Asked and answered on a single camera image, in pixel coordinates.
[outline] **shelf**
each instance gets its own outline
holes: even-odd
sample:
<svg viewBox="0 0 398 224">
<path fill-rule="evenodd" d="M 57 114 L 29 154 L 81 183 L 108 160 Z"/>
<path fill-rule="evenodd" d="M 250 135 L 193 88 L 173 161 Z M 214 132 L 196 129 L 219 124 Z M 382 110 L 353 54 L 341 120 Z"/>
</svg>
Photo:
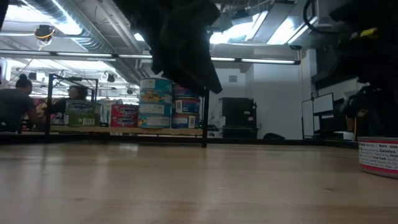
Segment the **shelf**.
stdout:
<svg viewBox="0 0 398 224">
<path fill-rule="evenodd" d="M 51 131 L 58 132 L 82 132 L 82 133 L 134 133 L 134 134 L 189 134 L 202 135 L 202 129 L 154 129 L 154 128 L 102 128 L 102 127 L 79 127 L 51 126 Z"/>
</svg>

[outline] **ceiling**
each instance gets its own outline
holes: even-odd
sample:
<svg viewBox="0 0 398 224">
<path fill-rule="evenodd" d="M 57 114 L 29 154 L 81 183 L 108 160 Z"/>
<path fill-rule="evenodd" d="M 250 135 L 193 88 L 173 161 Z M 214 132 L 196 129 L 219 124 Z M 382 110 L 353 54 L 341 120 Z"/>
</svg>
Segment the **ceiling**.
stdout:
<svg viewBox="0 0 398 224">
<path fill-rule="evenodd" d="M 133 54 L 148 50 L 144 41 L 140 41 L 139 35 L 130 30 L 129 21 L 119 11 L 112 0 L 65 0 L 62 1 L 65 7 L 74 9 L 73 15 L 77 15 L 79 21 L 89 27 L 89 33 L 100 38 L 108 50 L 115 53 Z M 243 28 L 252 38 L 237 40 L 227 39 L 228 42 L 212 44 L 211 54 L 214 57 L 241 57 L 241 58 L 274 58 L 286 60 L 298 60 L 297 52 L 291 50 L 285 43 L 292 37 L 297 29 L 302 27 L 302 9 L 305 0 L 296 1 L 247 1 L 247 0 L 217 0 L 215 1 L 223 14 L 231 17 L 237 9 L 249 6 L 248 12 L 255 20 L 251 24 L 233 27 L 219 35 L 236 36 Z M 0 49 L 13 50 L 38 50 L 41 42 L 33 35 L 38 25 L 51 25 L 54 23 L 47 16 L 36 13 L 27 6 L 9 6 L 6 20 L 0 34 Z M 67 37 L 58 29 L 51 43 L 43 46 L 42 50 L 59 52 L 87 52 L 85 48 L 76 42 L 76 39 Z M 305 43 L 308 32 L 304 32 L 293 44 Z M 25 67 L 30 59 L 11 59 L 13 69 Z M 121 94 L 126 91 L 128 84 L 139 84 L 140 77 L 150 74 L 150 63 L 141 63 L 135 59 L 123 59 L 119 62 L 123 65 L 108 62 L 71 62 L 66 60 L 33 60 L 27 70 L 61 72 L 67 71 L 67 76 L 89 75 L 90 78 L 98 78 L 100 85 L 107 86 L 109 83 L 104 80 L 104 72 L 115 74 L 117 83 L 120 86 Z M 238 68 L 246 72 L 251 66 L 242 63 L 216 62 L 216 68 Z"/>
</svg>

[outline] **person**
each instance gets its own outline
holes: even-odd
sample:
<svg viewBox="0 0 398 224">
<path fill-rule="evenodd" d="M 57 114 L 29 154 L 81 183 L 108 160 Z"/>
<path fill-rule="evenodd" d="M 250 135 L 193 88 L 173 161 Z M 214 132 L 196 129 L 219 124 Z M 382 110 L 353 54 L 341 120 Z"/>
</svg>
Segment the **person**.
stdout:
<svg viewBox="0 0 398 224">
<path fill-rule="evenodd" d="M 62 98 L 59 99 L 58 102 L 54 103 L 50 110 L 47 112 L 50 112 L 51 114 L 55 113 L 64 113 L 65 109 L 67 107 L 67 101 L 68 100 L 83 100 L 86 101 L 88 92 L 87 88 L 83 86 L 78 86 L 74 85 L 69 88 L 69 97 L 68 98 Z"/>
<path fill-rule="evenodd" d="M 0 90 L 0 131 L 20 130 L 22 116 L 26 113 L 31 123 L 43 123 L 29 97 L 31 93 L 32 82 L 25 74 L 20 75 L 15 89 Z"/>
</svg>

